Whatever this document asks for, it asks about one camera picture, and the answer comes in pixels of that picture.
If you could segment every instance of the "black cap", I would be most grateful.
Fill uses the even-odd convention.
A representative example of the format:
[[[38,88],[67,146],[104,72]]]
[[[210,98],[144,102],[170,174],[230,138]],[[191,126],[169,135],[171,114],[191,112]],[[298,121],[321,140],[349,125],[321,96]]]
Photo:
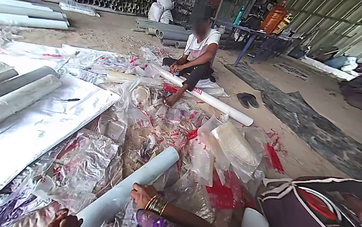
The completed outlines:
[[[195,4],[191,13],[192,26],[199,24],[200,22],[210,19],[213,15],[213,10],[210,6],[205,4]]]

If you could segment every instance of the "green bottle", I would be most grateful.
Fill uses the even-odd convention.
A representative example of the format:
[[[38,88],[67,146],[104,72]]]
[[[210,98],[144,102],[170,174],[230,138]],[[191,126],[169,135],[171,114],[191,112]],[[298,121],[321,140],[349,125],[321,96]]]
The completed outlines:
[[[240,10],[240,12],[238,12],[237,18],[235,19],[233,25],[237,25],[240,22],[240,18],[244,13],[244,8],[245,8],[245,6],[241,7],[241,10]]]

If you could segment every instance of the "bangle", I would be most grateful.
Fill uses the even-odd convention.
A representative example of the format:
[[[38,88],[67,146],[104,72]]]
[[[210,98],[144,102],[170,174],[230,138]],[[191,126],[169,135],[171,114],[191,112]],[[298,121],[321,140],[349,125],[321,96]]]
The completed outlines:
[[[157,196],[158,196],[158,195],[155,195],[155,196],[153,196],[153,197],[149,200],[148,204],[146,204],[146,206],[145,206],[145,210],[148,210],[149,205],[152,203],[152,201],[153,201]]]
[[[168,204],[167,199],[159,195],[155,195],[146,205],[145,210],[153,211],[159,215],[163,214],[164,209]]]

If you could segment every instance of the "metal sheet wall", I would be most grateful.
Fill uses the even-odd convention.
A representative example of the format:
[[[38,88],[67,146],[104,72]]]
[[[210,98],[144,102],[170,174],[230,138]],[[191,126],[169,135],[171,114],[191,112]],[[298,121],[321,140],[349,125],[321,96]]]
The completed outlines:
[[[295,16],[291,29],[319,30],[310,43],[312,51],[336,46],[336,56],[356,56],[362,63],[362,0],[289,0],[288,11]]]
[[[223,0],[220,3],[216,19],[227,23],[234,23],[238,12],[242,6],[248,6],[251,0]]]

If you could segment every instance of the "dark tarp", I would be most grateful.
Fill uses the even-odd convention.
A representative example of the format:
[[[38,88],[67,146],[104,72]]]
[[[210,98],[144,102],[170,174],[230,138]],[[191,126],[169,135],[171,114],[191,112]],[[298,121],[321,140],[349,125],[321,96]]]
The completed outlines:
[[[352,178],[362,179],[362,144],[314,111],[299,92],[284,93],[247,64],[225,67],[261,91],[265,106],[317,153]]]

